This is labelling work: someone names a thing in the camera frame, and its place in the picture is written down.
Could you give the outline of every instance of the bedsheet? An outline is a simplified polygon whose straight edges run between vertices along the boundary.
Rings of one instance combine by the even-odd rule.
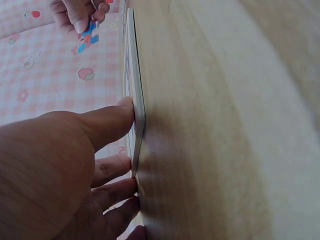
[[[118,14],[107,14],[96,33],[99,42],[77,54],[79,41],[65,40],[54,24],[0,40],[0,125],[116,104],[122,96]],[[126,152],[120,140],[97,158]]]
[[[118,13],[119,0],[105,1]],[[53,22],[47,0],[0,0],[0,39]]]

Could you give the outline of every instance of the colorful toy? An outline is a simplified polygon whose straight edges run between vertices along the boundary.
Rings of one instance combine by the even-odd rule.
[[[82,53],[85,49],[99,41],[99,35],[93,36],[93,32],[99,28],[98,21],[90,21],[88,28],[85,32],[78,35],[78,39],[83,43],[71,50],[74,55]]]

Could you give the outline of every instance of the hand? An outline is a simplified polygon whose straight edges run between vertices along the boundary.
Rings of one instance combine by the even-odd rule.
[[[133,120],[132,99],[124,98],[84,114],[57,111],[0,127],[0,239],[116,239],[139,211],[136,182],[102,185],[128,172],[131,161],[95,162],[95,152],[123,137]],[[139,227],[129,239],[145,237]]]
[[[103,22],[110,6],[105,0],[47,0],[57,27],[64,35],[83,33],[89,23]]]

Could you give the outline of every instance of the cartoon print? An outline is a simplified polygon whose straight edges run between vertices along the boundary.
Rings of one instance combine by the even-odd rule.
[[[34,19],[38,19],[38,18],[40,18],[40,16],[41,16],[41,12],[40,11],[38,11],[38,10],[34,10],[34,11],[32,11],[31,13],[25,13],[24,14],[24,17],[25,18],[27,18],[27,17],[29,17],[29,16],[32,16]]]
[[[27,89],[22,89],[18,92],[18,102],[24,103],[29,97],[29,91]]]
[[[83,68],[78,73],[79,78],[83,80],[92,80],[94,79],[95,73],[91,68]]]
[[[20,37],[19,33],[11,36],[9,39],[9,45],[14,44],[19,39],[19,37]]]
[[[26,69],[30,69],[30,68],[32,68],[34,66],[34,64],[40,63],[41,60],[42,60],[42,57],[41,57],[40,53],[41,53],[40,50],[38,50],[38,51],[35,51],[35,52],[31,53],[27,57],[25,57],[22,60],[22,63],[24,64],[24,67]]]

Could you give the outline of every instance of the flower print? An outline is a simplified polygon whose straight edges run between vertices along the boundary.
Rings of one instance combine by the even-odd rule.
[[[18,102],[24,103],[29,97],[29,91],[27,89],[22,89],[18,92]]]

